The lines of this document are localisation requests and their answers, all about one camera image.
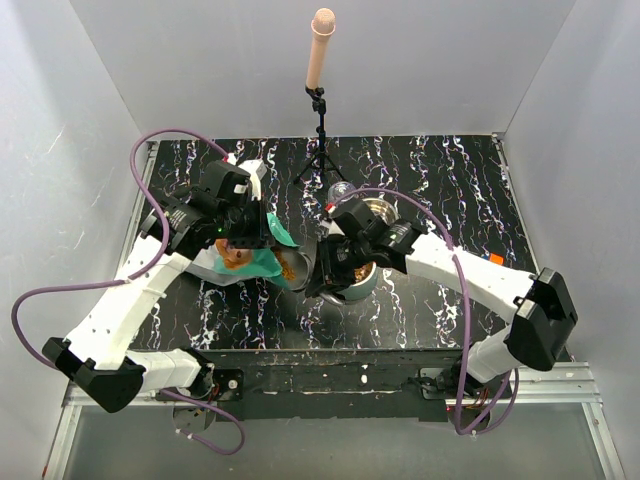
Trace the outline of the green pet food bag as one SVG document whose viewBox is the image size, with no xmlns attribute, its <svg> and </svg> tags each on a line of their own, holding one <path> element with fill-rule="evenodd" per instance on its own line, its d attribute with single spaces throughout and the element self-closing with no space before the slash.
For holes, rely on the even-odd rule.
<svg viewBox="0 0 640 480">
<path fill-rule="evenodd" d="M 266 249 L 234 249 L 226 239 L 219 239 L 201 250 L 186 272 L 217 286 L 229 286 L 252 279 L 263 279 L 291 291 L 283 277 L 285 263 L 278 252 L 284 248 L 301 248 L 281 224 L 275 213 L 268 213 L 275 244 Z"/>
</svg>

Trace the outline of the silver metal scoop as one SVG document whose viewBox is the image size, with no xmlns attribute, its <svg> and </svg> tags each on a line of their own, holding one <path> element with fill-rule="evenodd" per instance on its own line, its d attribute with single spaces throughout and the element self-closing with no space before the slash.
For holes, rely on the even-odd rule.
<svg viewBox="0 0 640 480">
<path fill-rule="evenodd" d="M 283 267 L 283 277 L 285 278 L 286 286 L 293 292 L 304 293 L 307 282 L 309 280 L 309 274 L 312 267 L 312 260 L 310 257 L 310 251 L 303 248 L 284 248 L 282 247 L 278 254 L 285 263 Z M 320 296 L 306 296 L 306 298 L 322 298 L 335 306 L 344 306 L 346 304 L 346 298 L 343 291 L 350 286 L 350 281 L 353 278 L 353 274 L 344 266 L 339 265 L 339 272 L 345 276 L 345 288 L 341 291 L 331 293 L 324 293 Z"/>
</svg>

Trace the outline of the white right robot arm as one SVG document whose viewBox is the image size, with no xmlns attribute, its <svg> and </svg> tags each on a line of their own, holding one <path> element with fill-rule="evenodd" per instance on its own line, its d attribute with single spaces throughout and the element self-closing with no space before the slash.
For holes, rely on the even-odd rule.
<svg viewBox="0 0 640 480">
<path fill-rule="evenodd" d="M 360 199 L 334 207 L 329 218 L 328 234 L 316 244 L 306 297 L 361 301 L 369 291 L 359 287 L 356 272 L 373 264 L 435 281 L 498 314 L 505 327 L 474 343 L 467 363 L 452 373 L 453 387 L 464 397 L 479 395 L 489 381 L 514 368 L 554 367 L 578 321 L 559 272 L 515 270 L 448 247 L 409 220 L 386 222 Z"/>
</svg>

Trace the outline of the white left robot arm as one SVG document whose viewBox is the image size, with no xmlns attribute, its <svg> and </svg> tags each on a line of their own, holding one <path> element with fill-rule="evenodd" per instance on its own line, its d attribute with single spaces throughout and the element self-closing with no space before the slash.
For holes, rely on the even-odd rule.
<svg viewBox="0 0 640 480">
<path fill-rule="evenodd" d="M 167 195 L 149 190 L 151 213 L 114 281 L 65 337 L 50 338 L 43 355 L 109 413 L 142 392 L 175 389 L 193 400 L 215 388 L 215 366 L 199 351 L 151 353 L 130 348 L 133 337 L 168 287 L 183 273 L 229 283 L 217 272 L 215 243 L 234 248 L 271 247 L 275 239 L 262 198 L 263 161 L 228 156 L 205 167 L 199 182 Z"/>
</svg>

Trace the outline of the teal double pet bowl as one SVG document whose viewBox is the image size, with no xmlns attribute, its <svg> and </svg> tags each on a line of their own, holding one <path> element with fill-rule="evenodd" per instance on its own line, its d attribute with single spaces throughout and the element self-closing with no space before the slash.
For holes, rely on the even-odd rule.
<svg viewBox="0 0 640 480">
<path fill-rule="evenodd" d="M 376 288 L 379 268 L 374 246 L 383 231 L 399 219 L 383 198 L 359 193 L 346 181 L 329 188 L 327 236 L 318 245 L 318 295 L 336 306 L 356 304 Z"/>
</svg>

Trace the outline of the black tripod stand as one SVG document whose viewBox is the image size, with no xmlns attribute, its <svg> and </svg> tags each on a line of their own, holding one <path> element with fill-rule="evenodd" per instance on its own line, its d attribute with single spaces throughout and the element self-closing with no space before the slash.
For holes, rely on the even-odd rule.
<svg viewBox="0 0 640 480">
<path fill-rule="evenodd" d="M 313 111 L 319 115 L 319 125 L 316 127 L 318 141 L 306 165 L 294 177 L 293 183 L 295 185 L 299 184 L 302 177 L 310 170 L 317 171 L 321 178 L 333 172 L 338 175 L 341 181 L 346 181 L 340 168 L 334 163 L 327 151 L 325 129 L 326 101 L 324 99 L 324 89 L 322 87 L 306 87 L 305 92 L 311 98 Z"/>
</svg>

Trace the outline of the orange small toy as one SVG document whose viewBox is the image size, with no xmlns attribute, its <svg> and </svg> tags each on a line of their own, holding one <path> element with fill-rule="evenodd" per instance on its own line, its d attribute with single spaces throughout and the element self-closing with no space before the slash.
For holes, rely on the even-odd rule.
<svg viewBox="0 0 640 480">
<path fill-rule="evenodd" d="M 500 255 L 494 254 L 494 253 L 490 253 L 488 256 L 488 260 L 492 263 L 495 263 L 497 265 L 503 265 L 504 264 L 504 258 Z"/>
</svg>

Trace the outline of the beige microphone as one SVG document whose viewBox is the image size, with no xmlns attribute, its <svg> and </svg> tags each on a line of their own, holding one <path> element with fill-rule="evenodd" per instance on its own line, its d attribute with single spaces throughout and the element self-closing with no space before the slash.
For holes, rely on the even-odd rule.
<svg viewBox="0 0 640 480">
<path fill-rule="evenodd" d="M 319 87 L 319 80 L 324 66 L 328 43 L 335 32 L 336 17 L 329 8 L 316 11 L 311 21 L 311 49 L 307 68 L 305 87 L 315 90 Z"/>
</svg>

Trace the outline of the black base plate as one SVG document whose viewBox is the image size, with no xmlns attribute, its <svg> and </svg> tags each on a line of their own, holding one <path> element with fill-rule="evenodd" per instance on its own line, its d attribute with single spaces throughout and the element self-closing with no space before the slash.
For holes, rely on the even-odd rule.
<svg viewBox="0 0 640 480">
<path fill-rule="evenodd" d="M 215 402 L 240 420 L 405 419 L 445 422 L 453 390 L 423 383 L 459 349 L 204 350 Z"/>
</svg>

